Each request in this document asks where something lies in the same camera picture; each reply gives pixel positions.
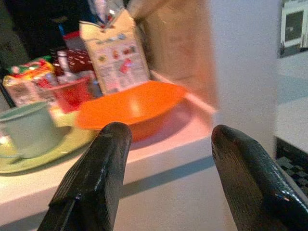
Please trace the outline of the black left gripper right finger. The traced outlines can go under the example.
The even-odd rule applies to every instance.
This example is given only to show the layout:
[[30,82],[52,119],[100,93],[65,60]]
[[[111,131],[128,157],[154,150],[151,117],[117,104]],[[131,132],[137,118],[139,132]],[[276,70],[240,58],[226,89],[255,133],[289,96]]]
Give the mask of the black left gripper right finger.
[[306,231],[308,198],[256,140],[217,125],[212,155],[239,231]]

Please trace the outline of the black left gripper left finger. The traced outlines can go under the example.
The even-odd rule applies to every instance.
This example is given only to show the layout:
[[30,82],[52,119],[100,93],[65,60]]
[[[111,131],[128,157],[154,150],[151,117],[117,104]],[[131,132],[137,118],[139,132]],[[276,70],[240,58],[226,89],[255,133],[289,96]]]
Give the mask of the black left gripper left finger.
[[113,122],[95,137],[59,184],[40,231],[112,231],[132,133]]

